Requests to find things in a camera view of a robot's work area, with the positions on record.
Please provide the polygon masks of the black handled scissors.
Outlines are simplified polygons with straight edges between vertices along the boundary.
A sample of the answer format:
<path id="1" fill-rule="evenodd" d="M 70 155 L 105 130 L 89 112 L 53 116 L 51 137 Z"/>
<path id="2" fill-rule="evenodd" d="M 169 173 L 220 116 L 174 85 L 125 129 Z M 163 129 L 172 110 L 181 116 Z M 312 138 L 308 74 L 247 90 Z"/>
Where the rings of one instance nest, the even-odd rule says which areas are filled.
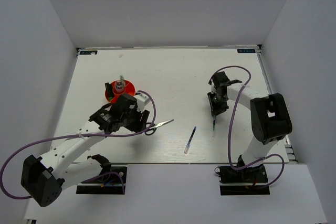
<path id="1" fill-rule="evenodd" d="M 151 127 L 144 133 L 144 134 L 147 135 L 147 136 L 153 135 L 153 134 L 157 131 L 157 129 L 158 129 L 159 127 L 162 127 L 162 126 L 164 126 L 164 125 L 167 125 L 167 124 L 169 124 L 169 123 L 171 123 L 171 122 L 173 122 L 173 121 L 174 121 L 174 119 L 171 119 L 171 120 L 164 121 L 164 122 L 161 122 L 161 123 L 158 123 L 158 124 L 154 124 L 154 125 L 151 126 Z"/>

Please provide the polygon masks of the green clear pen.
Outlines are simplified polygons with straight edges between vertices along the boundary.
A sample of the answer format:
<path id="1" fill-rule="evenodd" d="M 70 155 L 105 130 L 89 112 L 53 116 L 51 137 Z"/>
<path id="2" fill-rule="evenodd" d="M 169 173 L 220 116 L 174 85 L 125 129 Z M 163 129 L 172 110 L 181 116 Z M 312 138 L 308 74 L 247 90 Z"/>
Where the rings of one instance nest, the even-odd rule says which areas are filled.
<path id="1" fill-rule="evenodd" d="M 212 125 L 212 137 L 216 135 L 216 115 L 213 115 L 213 125 Z"/>

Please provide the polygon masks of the blue clear pen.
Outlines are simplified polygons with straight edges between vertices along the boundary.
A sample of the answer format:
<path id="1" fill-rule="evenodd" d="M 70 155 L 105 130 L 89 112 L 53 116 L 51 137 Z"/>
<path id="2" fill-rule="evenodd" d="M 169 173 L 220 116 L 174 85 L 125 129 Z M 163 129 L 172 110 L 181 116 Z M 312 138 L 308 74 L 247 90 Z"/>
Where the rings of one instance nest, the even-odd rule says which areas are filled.
<path id="1" fill-rule="evenodd" d="M 195 127 L 193 128 L 193 130 L 192 130 L 192 133 L 191 133 L 191 135 L 190 135 L 190 137 L 189 137 L 189 139 L 188 139 L 188 142 L 187 142 L 187 144 L 186 144 L 186 147 L 185 147 L 185 149 L 184 149 L 184 152 L 183 152 L 184 154 L 187 154 L 187 153 L 188 153 L 188 150 L 190 149 L 191 141 L 192 141 L 192 139 L 193 139 L 193 137 L 194 137 L 194 134 L 195 134 L 196 129 L 197 129 L 197 127 L 195 126 Z"/>

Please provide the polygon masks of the yellow cap black highlighter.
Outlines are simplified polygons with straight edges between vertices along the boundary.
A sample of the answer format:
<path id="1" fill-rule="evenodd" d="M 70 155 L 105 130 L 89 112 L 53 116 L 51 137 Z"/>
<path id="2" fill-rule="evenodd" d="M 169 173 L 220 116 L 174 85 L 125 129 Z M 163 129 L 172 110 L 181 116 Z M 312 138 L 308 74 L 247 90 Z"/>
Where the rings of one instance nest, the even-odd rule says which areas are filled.
<path id="1" fill-rule="evenodd" d="M 113 91 L 116 94 L 121 94 L 124 92 L 125 82 L 123 80 L 117 80 L 114 82 Z"/>

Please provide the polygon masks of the green translucent correction tape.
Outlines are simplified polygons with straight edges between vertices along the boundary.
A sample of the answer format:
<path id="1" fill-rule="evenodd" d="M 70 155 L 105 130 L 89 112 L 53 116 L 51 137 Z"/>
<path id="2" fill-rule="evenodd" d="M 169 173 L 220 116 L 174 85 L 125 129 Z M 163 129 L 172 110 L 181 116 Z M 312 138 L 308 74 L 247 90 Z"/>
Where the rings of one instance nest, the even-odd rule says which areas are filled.
<path id="1" fill-rule="evenodd" d="M 125 82 L 124 76 L 123 76 L 123 75 L 120 75 L 120 76 L 119 76 L 119 80 L 120 80 L 121 82 Z"/>

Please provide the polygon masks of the green cap black highlighter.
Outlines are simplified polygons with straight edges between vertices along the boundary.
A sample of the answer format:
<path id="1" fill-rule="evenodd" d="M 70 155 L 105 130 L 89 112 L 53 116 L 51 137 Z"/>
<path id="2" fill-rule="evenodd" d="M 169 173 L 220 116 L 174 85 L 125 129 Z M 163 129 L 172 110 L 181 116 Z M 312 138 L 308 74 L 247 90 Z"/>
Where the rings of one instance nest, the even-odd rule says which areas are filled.
<path id="1" fill-rule="evenodd" d="M 113 86 L 108 82 L 106 82 L 104 85 L 106 89 L 106 99 L 110 102 L 114 98 Z"/>

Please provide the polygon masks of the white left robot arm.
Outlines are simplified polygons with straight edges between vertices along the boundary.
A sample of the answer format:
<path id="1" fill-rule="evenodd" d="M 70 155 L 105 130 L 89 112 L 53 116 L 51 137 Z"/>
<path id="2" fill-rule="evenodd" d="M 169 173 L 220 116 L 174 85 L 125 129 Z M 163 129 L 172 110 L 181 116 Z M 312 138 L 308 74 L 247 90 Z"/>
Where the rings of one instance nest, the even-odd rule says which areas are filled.
<path id="1" fill-rule="evenodd" d="M 39 157 L 30 155 L 23 162 L 21 185 L 41 207 L 52 204 L 66 188 L 95 177 L 104 182 L 110 178 L 110 163 L 103 156 L 90 156 L 85 162 L 74 161 L 92 146 L 121 127 L 139 133 L 145 130 L 149 111 L 145 106 L 152 98 L 139 91 L 122 94 L 111 105 L 102 106 L 78 130 L 77 136 Z"/>

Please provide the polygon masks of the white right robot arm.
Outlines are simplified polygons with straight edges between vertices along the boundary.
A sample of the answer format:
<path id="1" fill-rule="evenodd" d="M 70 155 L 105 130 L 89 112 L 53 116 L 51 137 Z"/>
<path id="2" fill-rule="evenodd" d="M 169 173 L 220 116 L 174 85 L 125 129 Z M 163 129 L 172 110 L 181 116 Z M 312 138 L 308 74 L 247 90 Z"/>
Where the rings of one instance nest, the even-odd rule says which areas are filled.
<path id="1" fill-rule="evenodd" d="M 232 161 L 231 136 L 237 107 L 240 104 L 250 110 L 253 138 L 233 167 L 241 180 L 250 181 L 256 175 L 255 167 L 262 165 L 273 146 L 292 132 L 292 122 L 284 97 L 280 93 L 255 91 L 247 82 L 229 80 L 225 72 L 213 74 L 208 84 L 212 87 L 207 94 L 212 117 L 226 112 L 229 100 L 235 102 L 228 130 L 229 162 Z"/>

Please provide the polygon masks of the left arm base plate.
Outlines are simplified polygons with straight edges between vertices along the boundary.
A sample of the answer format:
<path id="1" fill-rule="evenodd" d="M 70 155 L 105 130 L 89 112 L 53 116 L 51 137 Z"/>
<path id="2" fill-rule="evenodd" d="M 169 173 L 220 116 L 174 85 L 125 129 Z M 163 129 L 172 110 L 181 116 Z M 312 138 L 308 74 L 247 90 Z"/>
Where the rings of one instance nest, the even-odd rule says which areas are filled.
<path id="1" fill-rule="evenodd" d="M 127 166 L 112 166 L 108 174 L 87 183 L 78 184 L 77 195 L 124 195 L 127 183 Z"/>

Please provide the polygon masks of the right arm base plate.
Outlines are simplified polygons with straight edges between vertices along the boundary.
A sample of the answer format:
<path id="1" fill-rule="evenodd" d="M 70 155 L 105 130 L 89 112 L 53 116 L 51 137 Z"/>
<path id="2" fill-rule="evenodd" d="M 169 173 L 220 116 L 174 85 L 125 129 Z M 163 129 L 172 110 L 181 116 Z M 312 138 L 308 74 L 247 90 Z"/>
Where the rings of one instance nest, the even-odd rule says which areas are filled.
<path id="1" fill-rule="evenodd" d="M 234 170 L 230 166 L 217 166 L 214 172 L 219 177 L 221 196 L 270 195 L 264 165 L 244 170 Z"/>

